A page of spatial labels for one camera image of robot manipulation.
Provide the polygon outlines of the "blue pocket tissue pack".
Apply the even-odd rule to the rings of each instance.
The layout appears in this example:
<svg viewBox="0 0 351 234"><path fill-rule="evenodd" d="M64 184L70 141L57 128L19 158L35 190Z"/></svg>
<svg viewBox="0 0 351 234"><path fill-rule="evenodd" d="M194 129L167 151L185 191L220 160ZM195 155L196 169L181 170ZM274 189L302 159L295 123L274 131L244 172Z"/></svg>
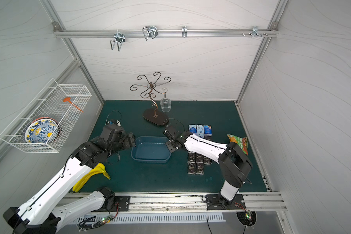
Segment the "blue pocket tissue pack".
<svg viewBox="0 0 351 234"><path fill-rule="evenodd" d="M204 125L204 135L205 136L212 136L213 131L212 131L212 126L211 125Z"/></svg>

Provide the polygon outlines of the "light blue tissue pack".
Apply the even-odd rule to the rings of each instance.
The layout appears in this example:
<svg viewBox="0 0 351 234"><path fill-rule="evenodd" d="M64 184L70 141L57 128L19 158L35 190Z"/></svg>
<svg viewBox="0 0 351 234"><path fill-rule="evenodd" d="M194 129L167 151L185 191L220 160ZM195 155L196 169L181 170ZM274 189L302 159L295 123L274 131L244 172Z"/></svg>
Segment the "light blue tissue pack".
<svg viewBox="0 0 351 234"><path fill-rule="evenodd" d="M204 138L204 125L196 125L197 127L197 136Z"/></svg>

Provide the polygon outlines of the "blue white tissue pack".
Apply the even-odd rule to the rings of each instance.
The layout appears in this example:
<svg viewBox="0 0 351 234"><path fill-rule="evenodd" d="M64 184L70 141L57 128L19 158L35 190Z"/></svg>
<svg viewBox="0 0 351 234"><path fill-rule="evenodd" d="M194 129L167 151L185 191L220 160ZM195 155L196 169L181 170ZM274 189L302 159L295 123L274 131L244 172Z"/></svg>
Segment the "blue white tissue pack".
<svg viewBox="0 0 351 234"><path fill-rule="evenodd" d="M189 132L191 132L193 134L197 133L197 126L196 125L190 124L190 125L188 125L188 127L189 127Z"/></svg>

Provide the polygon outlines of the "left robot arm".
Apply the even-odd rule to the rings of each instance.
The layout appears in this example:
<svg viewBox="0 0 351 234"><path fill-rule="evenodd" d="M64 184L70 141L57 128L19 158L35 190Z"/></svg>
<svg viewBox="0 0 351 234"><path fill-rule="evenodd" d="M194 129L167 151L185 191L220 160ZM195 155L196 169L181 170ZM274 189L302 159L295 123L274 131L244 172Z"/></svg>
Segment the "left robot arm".
<svg viewBox="0 0 351 234"><path fill-rule="evenodd" d="M58 203L100 163L134 146L133 133L126 132L119 124L105 125L101 135L80 145L43 188L20 207L8 208L3 218L15 234L55 234L88 212L116 208L115 194L107 187L64 206Z"/></svg>

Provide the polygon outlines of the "teal plastic storage box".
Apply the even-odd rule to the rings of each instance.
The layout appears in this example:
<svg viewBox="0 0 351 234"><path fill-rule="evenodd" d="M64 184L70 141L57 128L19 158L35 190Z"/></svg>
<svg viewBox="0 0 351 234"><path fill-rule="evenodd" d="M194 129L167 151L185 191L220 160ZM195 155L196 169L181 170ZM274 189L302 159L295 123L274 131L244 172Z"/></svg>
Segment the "teal plastic storage box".
<svg viewBox="0 0 351 234"><path fill-rule="evenodd" d="M136 146L132 148L133 160L143 163L167 163L171 157L166 137L141 136L136 139Z"/></svg>

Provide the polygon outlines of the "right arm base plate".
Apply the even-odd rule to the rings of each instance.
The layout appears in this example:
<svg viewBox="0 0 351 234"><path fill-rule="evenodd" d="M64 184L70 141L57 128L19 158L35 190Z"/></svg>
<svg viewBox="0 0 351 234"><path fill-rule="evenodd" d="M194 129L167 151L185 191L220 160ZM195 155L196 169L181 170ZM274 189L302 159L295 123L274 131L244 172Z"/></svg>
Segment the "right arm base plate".
<svg viewBox="0 0 351 234"><path fill-rule="evenodd" d="M246 205L242 194L236 194L232 201L226 200L220 195L206 195L202 201L207 204L209 210L245 210Z"/></svg>

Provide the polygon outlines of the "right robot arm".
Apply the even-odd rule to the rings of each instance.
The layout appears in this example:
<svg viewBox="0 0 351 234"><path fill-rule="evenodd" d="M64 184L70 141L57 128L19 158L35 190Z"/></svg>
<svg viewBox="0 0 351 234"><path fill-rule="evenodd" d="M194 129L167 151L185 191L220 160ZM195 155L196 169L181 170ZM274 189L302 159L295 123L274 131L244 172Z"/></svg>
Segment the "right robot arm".
<svg viewBox="0 0 351 234"><path fill-rule="evenodd" d="M219 164L224 184L219 192L221 199L232 202L239 189L248 181L253 165L241 147L235 143L221 144L203 139L189 131L180 132L168 125L164 129L166 145L172 153L178 149L203 155Z"/></svg>

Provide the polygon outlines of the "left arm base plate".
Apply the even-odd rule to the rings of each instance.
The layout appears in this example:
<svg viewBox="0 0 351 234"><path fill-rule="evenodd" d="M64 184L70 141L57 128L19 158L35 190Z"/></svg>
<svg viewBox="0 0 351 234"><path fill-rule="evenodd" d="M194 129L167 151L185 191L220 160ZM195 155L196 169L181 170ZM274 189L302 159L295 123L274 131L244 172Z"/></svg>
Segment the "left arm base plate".
<svg viewBox="0 0 351 234"><path fill-rule="evenodd" d="M93 210L93 212L104 212L104 211L119 211L127 212L129 211L130 196L115 196L110 197L106 200L102 207Z"/></svg>

